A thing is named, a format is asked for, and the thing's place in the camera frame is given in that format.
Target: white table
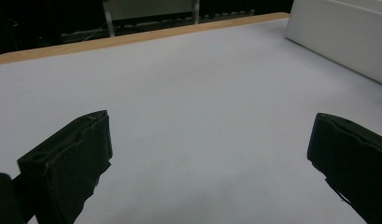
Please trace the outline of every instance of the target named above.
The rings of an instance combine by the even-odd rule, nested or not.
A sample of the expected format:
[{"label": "white table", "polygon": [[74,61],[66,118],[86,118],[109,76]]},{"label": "white table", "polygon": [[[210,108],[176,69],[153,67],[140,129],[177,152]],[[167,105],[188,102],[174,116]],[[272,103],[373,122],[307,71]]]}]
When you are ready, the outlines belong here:
[{"label": "white table", "polygon": [[0,172],[107,109],[112,166],[77,223],[364,223],[306,150],[318,112],[382,135],[382,85],[287,21],[0,65]]}]

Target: white box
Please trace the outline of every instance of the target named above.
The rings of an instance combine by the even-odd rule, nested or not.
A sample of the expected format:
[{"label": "white box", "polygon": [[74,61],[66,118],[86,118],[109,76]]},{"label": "white box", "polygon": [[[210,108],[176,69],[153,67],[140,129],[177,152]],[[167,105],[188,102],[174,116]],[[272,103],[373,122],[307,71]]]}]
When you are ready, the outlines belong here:
[{"label": "white box", "polygon": [[295,0],[286,37],[382,83],[381,0]]}]

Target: table surface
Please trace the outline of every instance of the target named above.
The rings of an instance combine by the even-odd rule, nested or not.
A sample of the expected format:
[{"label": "table surface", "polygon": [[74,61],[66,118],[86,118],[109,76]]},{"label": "table surface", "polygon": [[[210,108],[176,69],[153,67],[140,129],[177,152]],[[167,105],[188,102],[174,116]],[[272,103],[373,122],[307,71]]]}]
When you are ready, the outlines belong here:
[{"label": "table surface", "polygon": [[19,61],[25,61],[30,59],[46,58],[50,56],[63,55],[74,52],[81,52],[91,49],[103,49],[109,47],[120,46],[124,44],[130,44],[135,42],[141,42],[146,40],[158,39],[173,35],[184,35],[195,32],[201,32],[206,30],[214,30],[219,28],[238,26],[244,24],[250,24],[262,21],[271,21],[287,18],[288,13],[272,13],[261,16],[245,17],[227,21],[213,21],[203,24],[188,25],[182,27],[176,27],[171,29],[163,29],[158,31],[145,32],[134,35],[122,35],[104,39],[90,40],[80,43],[66,44],[60,46],[53,46],[42,49],[28,49],[21,51],[14,51],[4,53],[0,55],[0,64],[2,63],[14,63]]},{"label": "table surface", "polygon": [[382,135],[382,85],[287,22],[0,64],[0,172],[106,109],[112,166],[76,223],[364,223],[306,151],[318,112]]}]

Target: wooden table edge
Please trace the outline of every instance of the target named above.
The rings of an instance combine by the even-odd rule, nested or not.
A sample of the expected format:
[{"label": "wooden table edge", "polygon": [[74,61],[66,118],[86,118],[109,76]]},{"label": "wooden table edge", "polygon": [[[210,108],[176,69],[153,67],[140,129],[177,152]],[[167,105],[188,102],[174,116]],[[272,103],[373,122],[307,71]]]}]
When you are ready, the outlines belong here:
[{"label": "wooden table edge", "polygon": [[153,40],[158,38],[164,38],[174,35],[184,35],[190,33],[196,33],[207,30],[214,30],[219,28],[226,28],[238,25],[246,25],[251,23],[263,22],[263,21],[274,21],[280,19],[286,19],[290,15],[284,12],[251,16],[227,21],[213,21],[196,25],[180,26],[176,28],[163,29],[133,35],[121,35],[110,38],[96,39],[85,42],[78,42],[72,44],[65,44],[59,46],[52,46],[41,49],[28,49],[8,52],[0,55],[0,64],[3,63],[15,63],[20,61],[39,59],[75,52],[82,52],[91,49],[104,49],[115,47],[124,44],[130,44],[135,42]]}]

